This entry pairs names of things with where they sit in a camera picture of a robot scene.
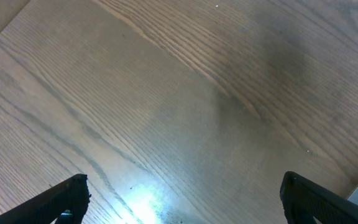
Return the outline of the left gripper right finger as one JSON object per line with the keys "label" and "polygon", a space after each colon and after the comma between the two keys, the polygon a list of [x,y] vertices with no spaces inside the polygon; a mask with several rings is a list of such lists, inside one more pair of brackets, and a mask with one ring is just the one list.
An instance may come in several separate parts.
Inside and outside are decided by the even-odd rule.
{"label": "left gripper right finger", "polygon": [[289,224],[358,224],[358,205],[296,172],[285,173],[280,187],[280,199]]}

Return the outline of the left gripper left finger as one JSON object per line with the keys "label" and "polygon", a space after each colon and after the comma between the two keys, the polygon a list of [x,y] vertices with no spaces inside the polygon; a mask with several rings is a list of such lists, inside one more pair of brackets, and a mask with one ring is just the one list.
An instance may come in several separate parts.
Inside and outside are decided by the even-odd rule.
{"label": "left gripper left finger", "polygon": [[80,224],[88,210],[88,176],[76,174],[0,215],[0,224]]}

